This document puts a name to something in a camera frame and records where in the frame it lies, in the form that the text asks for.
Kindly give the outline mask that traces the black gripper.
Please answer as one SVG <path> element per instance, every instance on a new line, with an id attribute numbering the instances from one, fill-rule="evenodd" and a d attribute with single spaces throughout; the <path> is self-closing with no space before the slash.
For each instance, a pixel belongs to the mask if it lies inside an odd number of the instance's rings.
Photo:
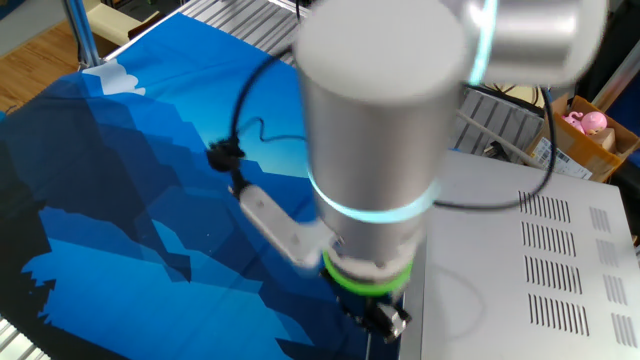
<path id="1" fill-rule="evenodd" d="M 386 343 L 397 340 L 412 321 L 400 304 L 399 294 L 358 295 L 348 291 L 328 272 L 322 278 L 329 284 L 343 313 L 369 333 L 379 333 Z"/>

